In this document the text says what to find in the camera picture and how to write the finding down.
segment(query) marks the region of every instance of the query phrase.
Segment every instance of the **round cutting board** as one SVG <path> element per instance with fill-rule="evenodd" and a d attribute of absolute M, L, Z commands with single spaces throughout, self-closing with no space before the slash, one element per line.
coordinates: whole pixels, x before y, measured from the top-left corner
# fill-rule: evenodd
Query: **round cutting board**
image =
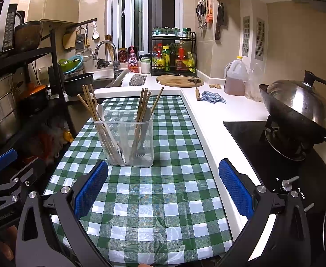
<path fill-rule="evenodd" d="M 191 76 L 177 76 L 177 75 L 161 75 L 158 76 L 156 81 L 161 85 L 172 86 L 172 87 L 195 87 L 194 82 L 188 81 L 188 79 L 192 79 L 196 77 Z M 196 84 L 198 87 L 204 85 L 204 82 L 198 82 Z"/>

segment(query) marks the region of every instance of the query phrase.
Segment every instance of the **stainless steel lid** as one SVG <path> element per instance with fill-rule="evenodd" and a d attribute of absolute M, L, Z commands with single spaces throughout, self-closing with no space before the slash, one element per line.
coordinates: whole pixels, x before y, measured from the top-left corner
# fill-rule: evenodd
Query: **stainless steel lid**
<path fill-rule="evenodd" d="M 267 93 L 326 129 L 326 100 L 313 87 L 315 81 L 326 85 L 326 80 L 305 71 L 304 81 L 278 80 Z"/>

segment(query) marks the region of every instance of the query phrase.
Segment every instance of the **clear plastic bin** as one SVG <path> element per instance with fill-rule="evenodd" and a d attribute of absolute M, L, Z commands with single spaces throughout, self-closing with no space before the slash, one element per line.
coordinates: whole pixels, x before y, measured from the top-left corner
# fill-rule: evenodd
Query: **clear plastic bin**
<path fill-rule="evenodd" d="M 153 119 L 136 122 L 137 111 L 104 111 L 105 122 L 94 121 L 107 162 L 117 166 L 153 165 Z"/>

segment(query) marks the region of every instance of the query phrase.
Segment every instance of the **brown liquid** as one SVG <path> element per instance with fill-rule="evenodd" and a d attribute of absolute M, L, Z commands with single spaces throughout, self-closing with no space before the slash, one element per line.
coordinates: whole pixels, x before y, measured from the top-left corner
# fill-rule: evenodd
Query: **brown liquid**
<path fill-rule="evenodd" d="M 244 96 L 244 88 L 244 82 L 242 80 L 226 77 L 225 93 L 235 96 Z"/>

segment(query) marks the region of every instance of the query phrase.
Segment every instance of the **plastic table cover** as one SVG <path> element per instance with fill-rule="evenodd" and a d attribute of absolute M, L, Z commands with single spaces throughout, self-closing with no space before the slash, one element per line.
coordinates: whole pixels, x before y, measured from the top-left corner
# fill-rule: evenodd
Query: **plastic table cover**
<path fill-rule="evenodd" d="M 156 97 L 148 103 L 153 105 Z M 137 109 L 138 98 L 103 102 L 106 110 Z M 180 96 L 162 96 L 153 121 L 151 168 L 109 166 L 109 176 L 80 222 L 112 265 L 177 265 L 225 253 L 232 245 L 222 202 Z M 51 177 L 45 194 L 89 173 L 105 159 L 89 120 Z M 58 217 L 59 239 L 69 246 Z"/>

